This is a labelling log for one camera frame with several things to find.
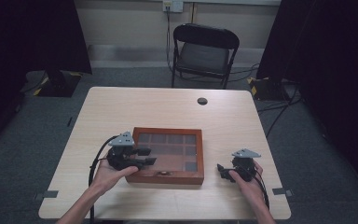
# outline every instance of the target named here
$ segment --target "wooden box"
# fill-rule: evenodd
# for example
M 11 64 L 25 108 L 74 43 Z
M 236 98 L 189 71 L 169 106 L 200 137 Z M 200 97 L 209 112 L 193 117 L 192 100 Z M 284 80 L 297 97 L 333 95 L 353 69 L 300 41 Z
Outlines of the wooden box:
M 135 127 L 132 137 L 136 148 L 150 148 L 151 153 L 147 157 L 157 159 L 154 165 L 126 176 L 128 182 L 202 185 L 201 130 Z

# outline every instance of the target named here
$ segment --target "wooden tabletop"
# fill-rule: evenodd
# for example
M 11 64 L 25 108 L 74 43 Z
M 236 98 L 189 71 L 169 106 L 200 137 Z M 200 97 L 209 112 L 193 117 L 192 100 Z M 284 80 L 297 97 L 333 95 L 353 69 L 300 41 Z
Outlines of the wooden tabletop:
M 199 105 L 198 99 L 207 99 Z M 88 187 L 90 166 L 102 144 L 134 127 L 201 129 L 204 181 L 201 186 L 129 184 L 125 178 L 95 204 L 95 217 L 139 220 L 228 220 L 255 218 L 238 186 L 222 179 L 219 163 L 232 168 L 232 152 L 261 154 L 270 211 L 291 216 L 255 104 L 248 91 L 94 87 L 81 108 L 39 216 L 60 218 Z

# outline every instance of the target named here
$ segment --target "cable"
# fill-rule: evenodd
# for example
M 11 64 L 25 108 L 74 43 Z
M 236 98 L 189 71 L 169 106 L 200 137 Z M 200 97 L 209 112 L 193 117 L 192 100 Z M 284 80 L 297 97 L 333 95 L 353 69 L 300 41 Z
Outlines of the cable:
M 266 112 L 268 110 L 280 109 L 280 108 L 283 108 L 286 105 L 287 104 L 285 102 L 279 102 L 279 103 L 275 103 L 275 104 L 272 104 L 272 105 L 266 105 L 263 109 L 257 110 L 257 113 L 258 113 L 258 115 L 262 115 L 263 112 Z
M 275 123 L 278 121 L 279 117 L 283 114 L 283 112 L 290 106 L 292 105 L 292 102 L 296 96 L 296 92 L 297 92 L 298 86 L 296 86 L 295 92 L 293 93 L 292 98 L 290 99 L 290 101 L 287 103 L 287 105 L 282 106 L 282 110 L 281 112 L 278 114 L 277 118 L 272 122 L 271 126 L 269 127 L 267 134 L 266 134 L 266 138 L 269 137 L 269 133 L 272 130 L 272 127 L 274 127 Z
M 245 77 L 241 77 L 241 78 L 238 78 L 238 79 L 232 79 L 232 80 L 229 80 L 228 82 L 236 82 L 236 81 L 241 81 L 241 80 L 244 80 L 246 79 L 247 77 L 249 77 L 252 72 L 254 70 L 257 70 L 257 68 L 255 68 L 256 65 L 258 65 L 259 63 L 255 63 L 254 65 L 252 65 L 251 69 L 249 70 L 243 70 L 243 71 L 239 71 L 239 72 L 234 72 L 234 73 L 230 73 L 230 74 L 238 74 L 238 73 L 244 73 L 244 72 L 250 72 L 247 76 Z M 195 80 L 197 78 L 203 78 L 204 76 L 195 76 L 195 77 L 180 77 L 178 75 L 176 75 L 177 77 L 183 79 L 183 80 L 187 80 L 187 81 L 196 81 L 196 82 L 203 82 L 203 83 L 221 83 L 221 81 L 204 81 L 204 80 Z
M 230 74 L 237 74 L 237 73 L 244 73 L 244 72 L 252 72 L 254 70 L 257 70 L 257 68 L 255 68 L 256 65 L 260 65 L 260 63 L 255 63 L 254 65 L 252 65 L 250 70 L 244 70 L 244 71 L 239 71 L 239 72 L 231 72 Z
M 191 23 L 194 22 L 194 15 L 196 14 L 195 8 L 196 8 L 196 3 L 193 2 L 193 5 L 191 7 Z
M 261 191 L 263 192 L 263 195 L 264 195 L 264 202 L 266 203 L 266 206 L 269 209 L 269 196 L 267 195 L 266 185 L 264 184 L 264 180 L 263 180 L 263 177 L 261 177 L 261 174 L 258 173 L 257 170 L 255 170 L 258 173 L 258 175 L 260 176 L 260 179 L 261 179 L 261 182 L 260 182 L 260 180 L 257 179 L 255 177 L 255 175 L 251 174 L 245 167 L 243 167 L 242 165 L 240 165 L 240 167 L 244 171 L 246 171 L 246 173 L 248 173 L 248 175 L 250 175 L 258 183 L 258 185 L 260 186 Z
M 170 26 L 170 7 L 165 7 L 166 12 L 167 12 L 167 45 L 166 45 L 166 53 L 167 53 L 167 65 L 168 68 L 170 68 L 171 72 L 172 72 L 172 68 L 171 68 L 171 62 L 170 62 L 170 48 L 171 48 L 171 26 Z
M 94 161 L 92 162 L 92 165 L 89 169 L 89 186 L 91 185 L 92 180 L 94 179 L 95 168 L 97 167 L 98 161 L 100 161 L 99 158 L 100 158 L 101 152 L 106 147 L 106 145 L 115 138 L 117 138 L 117 135 L 109 138 L 108 140 L 106 140 L 105 143 L 103 143 L 103 145 L 101 146 L 100 150 L 97 153 L 97 156 L 95 157 Z M 93 223 L 94 223 L 94 205 L 89 210 L 89 224 L 93 224 Z
M 283 107 L 283 109 L 281 110 L 281 112 L 279 113 L 279 115 L 277 116 L 277 118 L 272 122 L 271 126 L 269 127 L 268 129 L 268 132 L 266 134 L 266 138 L 269 138 L 269 133 L 271 132 L 272 130 L 272 127 L 275 125 L 275 123 L 278 121 L 279 117 L 281 116 L 281 114 L 287 109 L 287 107 L 289 107 L 288 105 L 285 105 Z

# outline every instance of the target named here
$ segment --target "chair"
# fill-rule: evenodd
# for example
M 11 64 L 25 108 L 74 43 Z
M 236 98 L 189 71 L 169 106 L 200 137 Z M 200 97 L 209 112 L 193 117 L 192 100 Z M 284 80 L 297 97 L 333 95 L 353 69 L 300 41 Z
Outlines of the chair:
M 238 37 L 229 30 L 195 23 L 179 25 L 173 31 L 174 52 L 172 85 L 175 72 L 221 79 L 226 88 L 231 66 L 240 45 Z M 179 53 L 179 43 L 183 43 Z

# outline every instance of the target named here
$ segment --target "handheld controller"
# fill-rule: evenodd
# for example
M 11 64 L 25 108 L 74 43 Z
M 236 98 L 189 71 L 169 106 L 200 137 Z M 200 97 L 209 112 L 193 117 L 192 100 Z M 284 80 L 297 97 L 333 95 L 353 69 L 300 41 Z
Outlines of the handheld controller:
M 236 151 L 232 153 L 232 155 L 234 156 L 234 159 L 231 162 L 234 169 L 226 169 L 222 165 L 217 164 L 217 170 L 220 172 L 220 176 L 234 183 L 235 180 L 228 172 L 230 170 L 235 170 L 244 181 L 251 181 L 256 174 L 253 158 L 261 157 L 261 155 L 246 148 Z
M 107 160 L 109 164 L 116 170 L 122 170 L 129 166 L 136 166 L 142 169 L 146 165 L 153 165 L 156 158 L 146 158 L 144 160 L 133 159 L 132 155 L 148 156 L 151 152 L 150 148 L 133 148 L 134 141 L 130 132 L 125 132 L 113 139 L 109 146 L 107 153 Z

